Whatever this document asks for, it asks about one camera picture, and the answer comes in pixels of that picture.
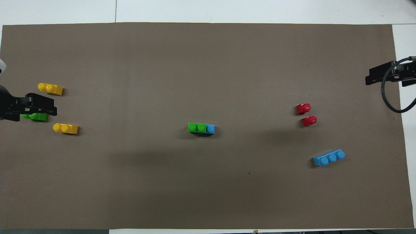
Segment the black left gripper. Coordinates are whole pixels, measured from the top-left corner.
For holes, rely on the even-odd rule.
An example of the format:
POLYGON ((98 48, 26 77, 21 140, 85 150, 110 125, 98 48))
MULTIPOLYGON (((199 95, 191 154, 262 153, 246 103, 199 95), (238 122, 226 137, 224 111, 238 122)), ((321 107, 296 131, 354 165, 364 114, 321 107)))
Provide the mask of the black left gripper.
POLYGON ((28 93, 27 108, 23 102, 25 99, 12 96, 9 91, 0 86, 0 119, 14 122, 20 121, 20 115, 30 115, 34 113, 43 113, 51 116, 58 115, 58 109, 54 106, 54 99, 43 95, 28 93))

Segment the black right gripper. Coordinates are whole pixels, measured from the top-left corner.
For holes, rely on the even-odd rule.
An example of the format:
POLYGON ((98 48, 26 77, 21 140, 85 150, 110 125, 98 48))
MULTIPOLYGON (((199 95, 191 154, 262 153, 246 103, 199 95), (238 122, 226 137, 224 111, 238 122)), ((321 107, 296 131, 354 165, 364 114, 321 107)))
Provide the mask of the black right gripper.
MULTIPOLYGON (((376 66, 369 70, 369 75, 365 77, 365 85, 380 83, 387 70, 395 64, 390 61, 376 66)), ((401 82, 402 87, 416 84, 416 61, 403 63, 394 68, 394 74, 387 75, 386 82, 401 82)))

